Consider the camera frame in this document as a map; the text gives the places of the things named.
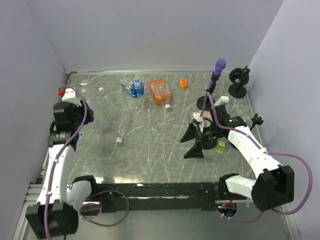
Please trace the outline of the clear bottle small white cap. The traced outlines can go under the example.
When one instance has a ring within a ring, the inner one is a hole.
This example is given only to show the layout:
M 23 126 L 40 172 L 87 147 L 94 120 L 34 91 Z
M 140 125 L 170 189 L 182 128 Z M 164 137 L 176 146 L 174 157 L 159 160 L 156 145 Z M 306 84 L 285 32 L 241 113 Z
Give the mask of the clear bottle small white cap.
M 79 91 L 84 98 L 87 98 L 89 95 L 89 81 L 87 79 L 83 79 L 79 86 Z

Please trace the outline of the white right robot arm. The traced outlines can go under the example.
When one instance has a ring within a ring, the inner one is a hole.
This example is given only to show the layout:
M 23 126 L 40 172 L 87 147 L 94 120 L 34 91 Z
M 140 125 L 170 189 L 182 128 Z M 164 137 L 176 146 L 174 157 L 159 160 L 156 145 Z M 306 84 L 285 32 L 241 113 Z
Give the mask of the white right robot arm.
M 188 128 L 180 142 L 194 140 L 185 159 L 204 158 L 203 150 L 216 147 L 218 139 L 226 138 L 244 157 L 254 172 L 255 179 L 230 173 L 219 179 L 218 193 L 223 199 L 234 194 L 251 199 L 262 212 L 291 203 L 294 200 L 294 170 L 281 165 L 257 141 L 250 127 L 239 117 L 230 117 L 224 105 L 210 110 L 214 121 L 204 126 L 199 112 L 191 114 Z

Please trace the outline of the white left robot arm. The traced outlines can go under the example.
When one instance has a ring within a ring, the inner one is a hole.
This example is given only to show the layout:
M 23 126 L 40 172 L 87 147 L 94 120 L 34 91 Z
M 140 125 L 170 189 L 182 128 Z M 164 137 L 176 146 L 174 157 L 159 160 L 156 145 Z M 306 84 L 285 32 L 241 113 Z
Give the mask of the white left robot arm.
M 48 137 L 48 165 L 36 203 L 28 206 L 25 217 L 39 240 L 75 234 L 81 206 L 93 201 L 99 188 L 92 175 L 76 177 L 67 189 L 79 131 L 93 122 L 93 111 L 86 102 L 61 101 L 53 106 L 54 122 Z

